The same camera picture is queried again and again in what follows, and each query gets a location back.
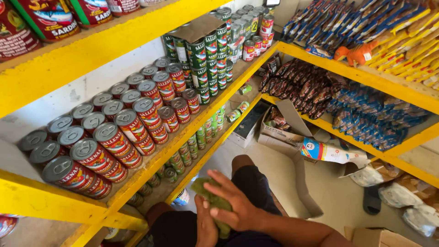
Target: green sponge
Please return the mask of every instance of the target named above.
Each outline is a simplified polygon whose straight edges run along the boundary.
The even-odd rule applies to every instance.
[[[230,203],[226,199],[219,197],[211,193],[210,191],[207,191],[203,186],[204,183],[210,183],[211,185],[221,187],[221,185],[217,181],[213,180],[212,178],[197,178],[192,183],[191,189],[195,191],[195,193],[197,193],[198,195],[201,195],[202,197],[206,198],[207,201],[210,203],[211,208],[216,207],[216,208],[225,209],[227,211],[232,211],[232,205],[230,205]],[[219,228],[219,234],[218,234],[219,238],[221,239],[228,238],[230,234],[230,226],[216,219],[213,220],[215,221],[215,224]]]

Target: person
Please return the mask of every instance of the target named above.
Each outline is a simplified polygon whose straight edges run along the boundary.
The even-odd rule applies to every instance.
[[[197,214],[158,203],[146,215],[155,247],[353,247],[327,225],[282,216],[266,176],[247,155],[233,159],[231,180],[216,170],[207,174],[221,187],[205,183],[204,188],[229,201],[233,211],[210,208],[199,195],[194,198]],[[227,239],[218,238],[213,219],[230,225]]]

